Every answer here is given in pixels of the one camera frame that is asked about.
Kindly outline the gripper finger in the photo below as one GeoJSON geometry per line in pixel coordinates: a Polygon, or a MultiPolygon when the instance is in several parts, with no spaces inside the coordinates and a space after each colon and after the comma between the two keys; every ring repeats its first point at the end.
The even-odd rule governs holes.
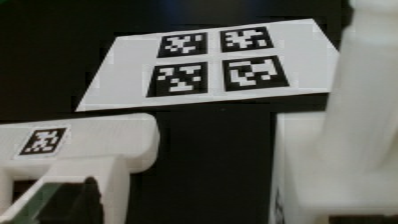
{"type": "Polygon", "coordinates": [[[105,224],[98,182],[46,183],[18,215],[14,224],[105,224]]]}

